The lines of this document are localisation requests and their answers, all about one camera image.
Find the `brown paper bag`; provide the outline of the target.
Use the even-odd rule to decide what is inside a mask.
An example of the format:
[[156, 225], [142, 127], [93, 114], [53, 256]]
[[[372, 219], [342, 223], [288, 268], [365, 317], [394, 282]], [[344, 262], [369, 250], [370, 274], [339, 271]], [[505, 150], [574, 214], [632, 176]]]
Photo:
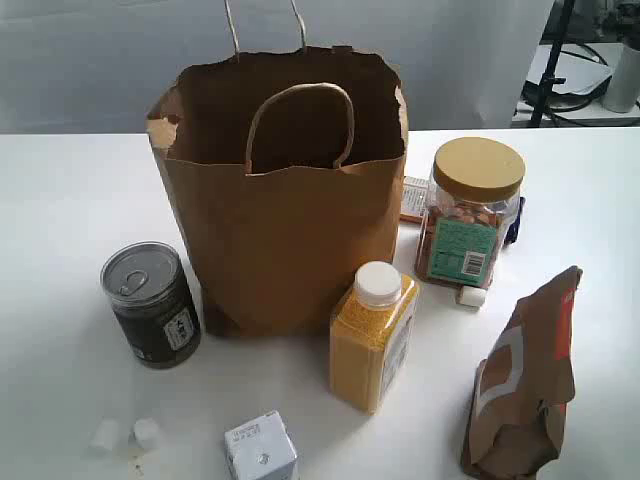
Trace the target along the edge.
[[393, 259], [408, 122], [380, 55], [236, 51], [184, 69], [146, 125], [208, 332], [323, 331], [355, 271]]

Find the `brown coffee pouch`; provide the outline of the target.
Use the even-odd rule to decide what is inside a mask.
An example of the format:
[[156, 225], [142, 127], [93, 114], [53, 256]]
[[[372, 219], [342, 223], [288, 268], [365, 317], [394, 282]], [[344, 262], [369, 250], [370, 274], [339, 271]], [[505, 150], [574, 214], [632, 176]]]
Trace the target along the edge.
[[475, 479], [533, 479], [559, 458], [575, 397], [572, 313], [582, 269], [571, 266], [519, 299], [478, 365], [461, 452]]

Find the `yellow millet plastic bottle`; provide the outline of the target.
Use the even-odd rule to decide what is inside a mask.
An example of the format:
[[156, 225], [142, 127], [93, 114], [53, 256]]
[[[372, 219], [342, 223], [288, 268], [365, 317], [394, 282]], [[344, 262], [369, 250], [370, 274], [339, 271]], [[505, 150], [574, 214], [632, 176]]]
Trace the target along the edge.
[[393, 265], [371, 261], [355, 273], [330, 325], [329, 384], [351, 406], [375, 413], [404, 365], [420, 294]]

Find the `flat orange snack box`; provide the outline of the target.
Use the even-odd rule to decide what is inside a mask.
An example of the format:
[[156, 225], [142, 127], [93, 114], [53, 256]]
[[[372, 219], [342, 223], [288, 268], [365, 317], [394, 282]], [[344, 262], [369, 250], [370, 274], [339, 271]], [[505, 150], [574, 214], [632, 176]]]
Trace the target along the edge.
[[421, 224], [425, 216], [426, 196], [429, 181], [423, 178], [405, 176], [400, 219], [404, 222]]

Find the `nut jar with gold lid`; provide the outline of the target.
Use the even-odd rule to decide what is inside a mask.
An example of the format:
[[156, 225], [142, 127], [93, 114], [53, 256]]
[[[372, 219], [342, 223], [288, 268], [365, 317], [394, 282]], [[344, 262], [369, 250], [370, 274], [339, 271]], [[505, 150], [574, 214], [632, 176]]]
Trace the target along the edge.
[[520, 202], [523, 158], [482, 137], [441, 145], [428, 180], [415, 273], [427, 282], [488, 289]]

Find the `marshmallow beside nut jar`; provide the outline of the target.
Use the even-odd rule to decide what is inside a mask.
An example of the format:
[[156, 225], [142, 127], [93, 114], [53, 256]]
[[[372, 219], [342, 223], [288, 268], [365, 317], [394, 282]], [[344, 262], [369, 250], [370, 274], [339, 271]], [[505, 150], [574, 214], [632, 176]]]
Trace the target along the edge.
[[486, 301], [487, 291], [483, 288], [462, 286], [456, 294], [456, 303], [461, 306], [479, 309]]

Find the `dark jar with pull-tab lid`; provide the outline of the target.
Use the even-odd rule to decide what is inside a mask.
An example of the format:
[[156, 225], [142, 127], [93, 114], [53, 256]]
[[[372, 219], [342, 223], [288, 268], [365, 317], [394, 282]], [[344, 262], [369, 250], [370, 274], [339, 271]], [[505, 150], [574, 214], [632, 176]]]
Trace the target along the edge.
[[100, 283], [142, 364], [168, 369], [195, 352], [200, 321], [174, 248], [154, 241], [128, 245], [106, 261]]

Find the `blue packet behind jar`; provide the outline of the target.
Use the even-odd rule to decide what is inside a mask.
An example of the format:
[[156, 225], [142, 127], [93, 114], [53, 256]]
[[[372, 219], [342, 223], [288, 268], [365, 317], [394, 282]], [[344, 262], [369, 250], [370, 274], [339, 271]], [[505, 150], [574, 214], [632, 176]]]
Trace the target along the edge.
[[503, 243], [504, 246], [514, 244], [518, 239], [519, 229], [521, 224], [521, 217], [522, 217], [525, 203], [526, 203], [526, 198], [524, 196], [521, 196], [519, 198], [518, 212], [517, 212], [516, 218], [513, 221], [513, 223], [510, 225], [509, 229], [507, 230], [504, 243]]

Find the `white carton box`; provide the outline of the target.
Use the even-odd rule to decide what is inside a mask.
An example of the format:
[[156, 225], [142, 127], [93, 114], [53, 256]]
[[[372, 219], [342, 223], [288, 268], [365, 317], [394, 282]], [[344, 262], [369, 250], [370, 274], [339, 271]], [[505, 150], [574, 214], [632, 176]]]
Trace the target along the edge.
[[298, 453], [277, 410], [224, 433], [225, 459], [235, 480], [299, 479]]

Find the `right white marshmallow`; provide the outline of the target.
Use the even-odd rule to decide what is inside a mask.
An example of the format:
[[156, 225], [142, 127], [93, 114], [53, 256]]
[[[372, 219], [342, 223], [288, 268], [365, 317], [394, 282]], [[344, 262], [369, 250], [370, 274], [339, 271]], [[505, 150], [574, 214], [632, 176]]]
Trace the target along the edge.
[[140, 418], [133, 425], [133, 437], [143, 450], [153, 450], [159, 445], [161, 429], [153, 418]]

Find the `white marshmallow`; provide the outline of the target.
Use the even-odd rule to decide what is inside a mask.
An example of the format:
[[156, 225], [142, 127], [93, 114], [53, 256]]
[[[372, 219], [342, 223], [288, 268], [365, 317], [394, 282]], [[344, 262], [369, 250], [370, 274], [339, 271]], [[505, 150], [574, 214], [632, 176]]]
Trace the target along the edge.
[[95, 452], [112, 453], [120, 443], [120, 433], [119, 422], [112, 418], [106, 418], [99, 423], [89, 443], [89, 448]]
[[153, 418], [140, 418], [133, 425], [133, 437], [143, 450], [153, 450], [159, 445], [161, 429]]

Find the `black tripod stand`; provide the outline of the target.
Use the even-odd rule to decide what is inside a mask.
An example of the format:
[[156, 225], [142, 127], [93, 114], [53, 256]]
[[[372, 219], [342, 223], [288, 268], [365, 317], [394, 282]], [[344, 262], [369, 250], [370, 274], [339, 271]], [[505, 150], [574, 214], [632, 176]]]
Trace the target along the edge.
[[553, 87], [566, 82], [565, 78], [556, 76], [556, 67], [563, 44], [567, 38], [575, 3], [575, 0], [561, 1], [561, 11], [557, 15], [557, 21], [549, 35], [552, 39], [552, 44], [546, 67], [541, 74], [536, 89], [527, 86], [523, 87], [524, 101], [528, 102], [529, 100], [532, 100], [531, 105], [533, 106], [533, 111], [527, 123], [528, 128], [540, 127], [542, 117], [547, 108], [548, 97], [552, 93]]

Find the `left white marshmallow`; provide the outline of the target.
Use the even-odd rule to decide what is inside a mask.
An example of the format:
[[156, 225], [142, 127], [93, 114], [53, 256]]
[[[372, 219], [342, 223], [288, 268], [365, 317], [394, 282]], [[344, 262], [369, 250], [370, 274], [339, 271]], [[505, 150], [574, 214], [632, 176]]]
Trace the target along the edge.
[[99, 423], [89, 443], [89, 448], [95, 452], [112, 453], [120, 443], [120, 433], [119, 422], [112, 418], [106, 418]]

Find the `white backdrop cloth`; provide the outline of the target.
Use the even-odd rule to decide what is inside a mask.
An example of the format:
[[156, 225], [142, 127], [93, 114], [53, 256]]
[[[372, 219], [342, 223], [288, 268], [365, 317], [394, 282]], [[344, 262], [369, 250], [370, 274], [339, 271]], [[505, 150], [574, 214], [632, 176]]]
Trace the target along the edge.
[[140, 132], [177, 75], [302, 41], [374, 52], [414, 130], [506, 128], [548, 1], [5, 1], [5, 133]]

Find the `white cylinder in background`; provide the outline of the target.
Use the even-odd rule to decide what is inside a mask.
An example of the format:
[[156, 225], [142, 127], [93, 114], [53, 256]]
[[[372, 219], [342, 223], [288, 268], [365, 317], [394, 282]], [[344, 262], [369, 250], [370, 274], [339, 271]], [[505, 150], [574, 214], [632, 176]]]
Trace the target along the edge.
[[624, 44], [602, 105], [615, 113], [631, 111], [639, 97], [639, 77], [639, 50]]

